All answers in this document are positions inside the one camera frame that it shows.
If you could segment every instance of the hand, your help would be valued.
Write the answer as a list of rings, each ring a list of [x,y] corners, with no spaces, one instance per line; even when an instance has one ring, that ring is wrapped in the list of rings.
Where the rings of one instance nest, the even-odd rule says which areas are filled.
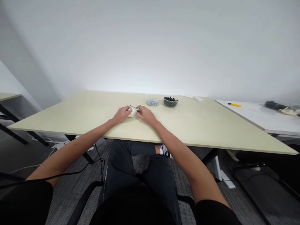
[[[155,115],[151,112],[150,109],[141,105],[137,106],[136,108],[140,108],[140,112],[137,112],[137,116],[140,117],[145,123],[153,127],[158,122]]]
[[[127,116],[132,112],[132,109],[129,106],[125,106],[122,108],[119,108],[119,110],[117,111],[117,113],[114,115],[114,117],[112,118],[112,120],[118,124],[118,123],[122,123],[125,121],[125,119],[127,118]]]

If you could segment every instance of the black cable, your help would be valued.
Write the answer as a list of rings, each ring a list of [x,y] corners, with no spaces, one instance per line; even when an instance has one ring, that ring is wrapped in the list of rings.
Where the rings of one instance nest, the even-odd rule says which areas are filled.
[[[17,186],[20,184],[25,184],[25,183],[34,183],[34,182],[39,182],[39,181],[46,181],[46,180],[51,180],[53,178],[57,178],[57,177],[62,177],[62,176],[69,176],[69,175],[74,175],[74,174],[78,174],[81,173],[82,171],[85,170],[85,168],[89,165],[89,164],[94,164],[96,162],[98,162],[100,159],[94,161],[94,162],[89,162],[88,164],[86,164],[86,166],[78,171],[78,172],[72,172],[72,173],[62,173],[62,174],[58,174],[52,177],[47,177],[47,178],[42,178],[42,179],[35,179],[35,180],[25,180],[25,181],[19,181],[19,182],[15,182],[15,183],[11,183],[11,184],[6,184],[6,185],[2,185],[0,186],[0,189],[4,189],[4,188],[9,188],[9,187],[13,187],[13,186]]]
[[[98,153],[98,156],[99,156],[99,159],[100,159],[100,167],[101,167],[101,181],[103,181],[103,171],[104,171],[104,168],[105,168],[105,159],[104,158],[101,158],[100,156],[100,153],[98,151],[98,148],[97,148],[97,144],[95,143],[95,148],[96,148],[96,151]]]
[[[0,189],[10,188],[10,187],[17,186],[17,185],[20,185],[20,184],[25,184],[25,183],[34,183],[34,182],[46,181],[46,180],[50,180],[50,179],[57,178],[57,177],[78,174],[78,173],[81,173],[82,171],[84,171],[89,164],[94,164],[98,161],[100,161],[100,164],[101,164],[100,165],[100,167],[101,167],[101,179],[102,179],[101,181],[103,182],[103,171],[104,171],[104,167],[105,167],[105,159],[101,158],[100,153],[98,152],[96,143],[95,143],[95,147],[96,147],[97,153],[99,155],[99,159],[94,161],[94,162],[89,162],[88,164],[86,164],[86,166],[82,170],[80,170],[78,172],[62,173],[62,174],[58,174],[58,175],[55,175],[55,176],[52,176],[52,177],[47,177],[47,178],[42,178],[42,179],[19,181],[19,182],[15,182],[15,183],[11,183],[11,184],[1,185]]]

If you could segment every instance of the white table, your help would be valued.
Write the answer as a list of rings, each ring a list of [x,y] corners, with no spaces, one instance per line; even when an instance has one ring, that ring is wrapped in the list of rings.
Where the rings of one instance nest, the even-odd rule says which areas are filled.
[[[217,102],[267,133],[300,136],[300,117],[269,109],[262,103],[222,100]],[[228,105],[228,103],[238,104],[242,107]]]
[[[9,100],[12,98],[16,98],[22,96],[21,94],[13,94],[13,93],[0,93],[0,102]],[[0,104],[0,112],[4,114],[0,116],[0,119],[6,119],[6,120],[12,120],[14,122],[20,121],[16,116],[14,116],[11,112],[9,112],[2,104]],[[7,129],[4,125],[0,124],[0,129],[7,133],[8,135],[12,136],[16,140],[20,141],[23,144],[28,144],[27,141],[25,141],[20,136],[16,135],[11,130]],[[42,143],[45,146],[48,146],[49,144],[45,142],[40,136],[38,136],[35,132],[27,131],[31,136],[35,137],[40,143]]]
[[[11,98],[16,98],[19,96],[22,96],[22,95],[21,94],[12,94],[12,93],[0,93],[0,102],[11,99]]]
[[[175,108],[160,103],[149,108],[184,144],[211,148],[298,154],[261,129],[207,97],[199,102],[178,96]],[[145,94],[85,91],[8,128],[82,135],[112,118],[118,108],[146,105]],[[127,118],[103,137],[161,143],[155,131],[137,116]]]

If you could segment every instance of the floor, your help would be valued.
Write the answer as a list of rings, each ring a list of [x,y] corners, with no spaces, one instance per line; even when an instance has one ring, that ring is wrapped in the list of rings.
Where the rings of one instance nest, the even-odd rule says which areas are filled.
[[[16,132],[22,138],[29,141],[29,144],[23,145],[17,140],[6,135],[0,131],[0,171],[9,173],[13,170],[21,167],[40,164],[45,160],[49,153],[52,151],[50,147],[45,147],[39,142],[31,140],[31,137],[22,131]],[[98,149],[102,158],[107,160],[112,140],[99,139],[97,142]],[[190,147],[190,149],[199,157],[203,158],[208,148]],[[97,152],[91,150],[88,152],[91,157],[98,159]],[[219,155],[220,167],[232,180],[231,171],[234,167],[238,166],[227,155],[225,151]],[[189,183],[180,167],[173,159],[169,160],[175,174],[178,193],[181,195],[192,196]],[[68,169],[68,172],[75,172],[81,170],[86,161],[83,157],[78,159]],[[149,158],[144,156],[133,157],[134,167],[137,173],[141,173],[147,168]],[[211,164],[208,168],[214,172]],[[35,168],[27,168],[21,171],[15,172],[14,175],[27,177],[34,171]],[[260,172],[254,172],[251,170],[241,171],[238,174],[240,180],[246,180],[253,174]],[[62,177],[57,187],[54,190],[53,200],[47,219],[47,224],[66,224],[68,219],[81,197],[85,188],[94,180],[101,179],[100,164],[95,163],[88,165],[86,170],[77,175],[71,175]],[[0,185],[8,183],[8,181],[0,180]],[[250,224],[264,224],[256,210],[249,202],[245,194],[241,191],[240,187],[235,189],[228,189],[226,185],[221,182],[218,183],[221,192],[225,199],[229,203],[232,210],[237,214],[238,218],[244,225]],[[283,189],[273,178],[267,175],[259,175],[251,178],[249,181],[244,182],[247,190],[255,197],[255,200],[259,203],[262,210],[267,215],[267,218],[272,224],[300,224],[300,203],[297,202],[290,194]],[[0,190],[0,198],[7,194],[10,189]],[[87,206],[81,216],[79,224],[88,224],[96,207],[100,188],[92,193]],[[182,216],[182,224],[195,224],[192,212],[188,204],[179,202]]]

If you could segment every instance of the white sock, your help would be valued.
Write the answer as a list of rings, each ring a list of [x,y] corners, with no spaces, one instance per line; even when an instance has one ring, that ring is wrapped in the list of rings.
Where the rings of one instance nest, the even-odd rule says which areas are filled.
[[[169,158],[173,158],[165,145],[159,145],[159,148],[160,148],[160,154],[161,155],[166,155]]]

